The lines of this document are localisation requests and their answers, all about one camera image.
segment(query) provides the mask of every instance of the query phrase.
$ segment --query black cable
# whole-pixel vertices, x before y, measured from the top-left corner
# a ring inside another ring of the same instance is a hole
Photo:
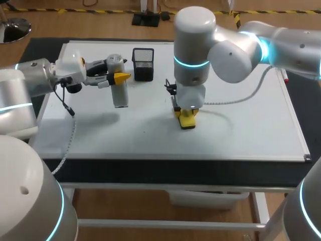
[[[66,89],[66,87],[64,86],[63,88],[62,88],[62,101],[65,103],[65,89]]]
[[[171,6],[166,5],[164,0],[162,0],[162,4],[163,4],[166,8],[168,8],[168,9],[175,9],[175,10],[177,10],[177,8],[175,8],[175,7],[171,7]]]
[[[95,6],[96,4],[98,3],[98,0],[96,0],[95,3],[91,4],[91,5],[86,5],[85,4],[85,0],[82,0],[82,5],[85,6],[85,7],[92,7],[92,6]]]
[[[18,12],[19,10],[13,6],[11,3],[9,2],[6,2],[7,6],[9,7],[10,11],[15,11],[15,12]]]
[[[62,89],[63,89],[63,97],[62,98],[56,92],[56,87],[57,87],[58,84],[62,85]],[[63,107],[68,111],[68,113],[71,116],[74,116],[75,115],[74,110],[65,103],[65,88],[66,88],[66,84],[64,83],[63,80],[61,80],[61,81],[58,81],[57,83],[55,83],[53,91],[54,91],[55,95],[57,96],[57,98],[61,101]]]
[[[158,11],[158,14],[162,11],[162,7],[161,7],[161,5],[159,4],[159,2],[157,1],[157,6],[159,7],[159,11]]]

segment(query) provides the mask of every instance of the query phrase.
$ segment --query whiteboard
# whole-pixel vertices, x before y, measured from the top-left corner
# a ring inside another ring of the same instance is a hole
[[[133,79],[131,56],[137,47],[154,48],[152,82]],[[63,49],[61,56],[78,50],[87,62],[121,54],[128,60],[125,70],[132,74],[127,81],[128,108],[114,108],[110,88],[83,86],[77,94],[67,93],[66,103],[76,112],[77,120],[69,158],[303,162],[303,156],[309,154],[276,69],[268,72],[252,99],[232,105],[205,105],[196,116],[196,128],[181,130],[164,87],[166,78],[175,81],[173,43],[73,41]],[[220,80],[211,69],[205,83],[206,101],[248,96],[266,67],[257,66],[238,84]],[[51,93],[33,147],[42,158],[61,158],[71,129],[71,117]]]

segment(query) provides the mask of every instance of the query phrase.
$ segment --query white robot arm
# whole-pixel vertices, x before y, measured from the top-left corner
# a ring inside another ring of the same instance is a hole
[[[175,34],[176,101],[182,109],[203,106],[210,65],[229,83],[241,82],[259,63],[321,79],[319,31],[248,22],[235,32],[218,26],[210,10],[189,7],[176,15]]]

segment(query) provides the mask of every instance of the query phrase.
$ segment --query yellow object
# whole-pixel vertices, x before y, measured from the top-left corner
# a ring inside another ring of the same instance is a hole
[[[199,112],[199,110],[200,110],[200,109],[194,109],[194,110],[193,110],[193,115],[196,116],[197,113]]]
[[[198,111],[199,109],[181,109],[180,111],[174,111],[183,130],[195,128],[195,116]]]
[[[128,79],[130,76],[131,76],[131,74],[127,74],[127,73],[115,73],[114,74],[115,84],[121,84],[126,79]]]
[[[83,13],[98,13],[98,14],[134,14],[140,11],[135,10],[90,10],[90,9],[16,9],[10,10],[4,8],[5,11],[12,12],[58,12],[60,14],[65,12],[83,12]],[[177,12],[168,12],[170,15],[175,15]],[[214,11],[215,15],[218,14],[321,14],[321,10],[284,10],[284,11],[274,11],[274,10],[245,10],[245,11]]]

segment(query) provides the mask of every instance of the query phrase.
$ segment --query floor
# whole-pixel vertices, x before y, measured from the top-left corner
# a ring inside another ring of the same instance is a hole
[[[74,8],[82,9],[81,0],[12,0],[17,8]],[[177,11],[183,7],[201,5],[213,11],[228,9],[225,0],[163,0],[159,1],[162,11]],[[139,0],[99,0],[87,9],[139,10]],[[234,10],[318,10],[318,0],[236,0]],[[0,67],[17,63],[30,38],[34,37],[78,37],[78,38],[133,38],[173,39],[172,22],[160,22],[158,28],[131,26],[129,14],[88,13],[8,13],[9,18],[26,18],[33,24],[31,34],[13,44],[0,45]],[[263,21],[276,26],[321,30],[321,15],[304,14],[242,14],[241,23]],[[236,29],[233,17],[217,15],[217,23],[225,28]],[[267,193],[269,213],[272,215],[283,194]],[[77,190],[74,206],[80,218],[114,219],[158,219],[158,220],[202,220],[255,222],[252,199],[239,202],[231,211],[174,207],[165,191],[142,190]],[[78,241],[92,240],[184,240],[184,241],[244,241],[243,232],[124,229],[124,228],[80,228]],[[285,241],[280,236],[278,241]]]

